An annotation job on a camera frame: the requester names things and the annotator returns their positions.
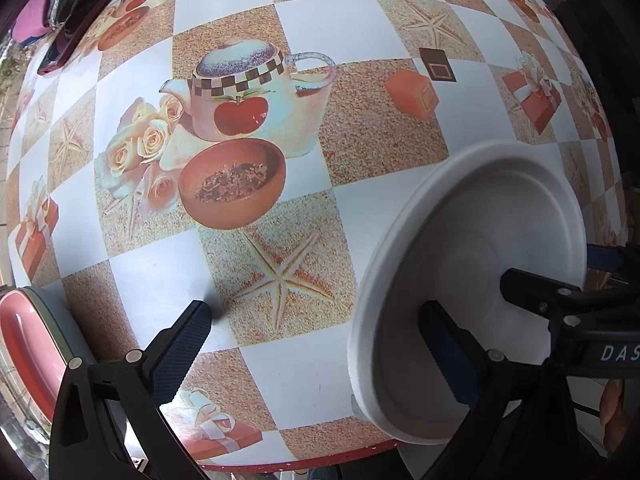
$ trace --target teapot handle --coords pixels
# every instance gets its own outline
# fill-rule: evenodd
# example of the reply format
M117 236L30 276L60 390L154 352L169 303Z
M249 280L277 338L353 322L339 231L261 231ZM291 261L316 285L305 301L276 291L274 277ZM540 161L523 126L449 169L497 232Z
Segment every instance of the teapot handle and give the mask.
M298 54L290 54L290 56L286 56L284 62L288 65L293 65L295 62L302 59L320 59L324 61L329 66L329 73L324 79L321 79L320 81L294 80L293 83L296 86L297 91L319 90L334 82L335 77L338 75L338 69L334 63L334 60L329 56L325 56L324 54L320 54L319 52L300 52Z

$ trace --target brown bowl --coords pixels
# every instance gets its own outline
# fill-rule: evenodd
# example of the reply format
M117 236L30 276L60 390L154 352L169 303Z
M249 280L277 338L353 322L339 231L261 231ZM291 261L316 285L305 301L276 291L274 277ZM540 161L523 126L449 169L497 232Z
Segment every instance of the brown bowl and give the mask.
M103 32L98 40L98 50L109 50L131 34L145 19L149 7L143 6L127 12L111 27Z
M223 166L265 164L267 178L261 187L242 198L203 202L196 198L205 179ZM268 140L245 137L224 140L194 156L180 173L178 192L187 213L212 229L236 229L264 215L282 193L285 179L284 155Z

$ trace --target teapot lid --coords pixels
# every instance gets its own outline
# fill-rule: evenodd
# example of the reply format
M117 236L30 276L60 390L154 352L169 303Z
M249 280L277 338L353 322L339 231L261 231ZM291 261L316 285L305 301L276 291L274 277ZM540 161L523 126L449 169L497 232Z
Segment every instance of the teapot lid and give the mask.
M195 72L200 77L238 74L267 63L276 52L276 47L266 41L231 38L203 57Z

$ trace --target metal screw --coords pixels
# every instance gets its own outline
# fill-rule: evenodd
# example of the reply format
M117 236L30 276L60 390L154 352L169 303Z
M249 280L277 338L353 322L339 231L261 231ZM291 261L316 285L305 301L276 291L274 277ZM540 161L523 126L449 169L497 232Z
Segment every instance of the metal screw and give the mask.
M504 360L504 354L499 350L496 350L495 348L491 348L489 351L487 351L486 354L489 356L489 359L491 359L491 361L494 361L496 363Z
M564 316L564 324L569 326L580 325L580 318L578 316Z
M142 358L142 350L129 350L124 358L127 360L127 363L136 363Z
M75 370L76 368L79 368L81 364L82 364L82 359L79 357L74 357L73 359L71 359L71 361L69 361L68 366L72 370Z

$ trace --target checkered tablecloth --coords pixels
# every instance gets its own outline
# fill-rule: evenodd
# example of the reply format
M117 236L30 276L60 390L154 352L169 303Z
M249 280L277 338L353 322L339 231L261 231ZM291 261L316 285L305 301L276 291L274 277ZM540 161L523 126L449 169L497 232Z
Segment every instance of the checkered tablecloth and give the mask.
M348 320L378 240L450 154L485 139L533 144L569 178L588 241L626 241L606 118L593 92L604 126L589 117L589 75L542 0L145 0L141 24L98 50L127 1L114 1L62 70L36 76L46 43L30 65L22 92L31 97L8 156L10 257L18 286L66 299L99 358L144 348L194 298L229 307L183 389L203 392L262 439L210 466L334 462L324 457L363 456L388 440L352 409ZM318 142L286 160L278 202L251 225L222 231L197 224L177 200L179 168L118 172L105 152L135 103L162 110L162 85L187 79L234 37L269 41L284 56L320 52L338 75ZM443 50L455 78L433 79L438 105L428 121L399 111L384 85L400 69L429 77L421 48ZM503 79L523 53L560 97L541 132ZM59 218L29 279L15 238L41 179Z

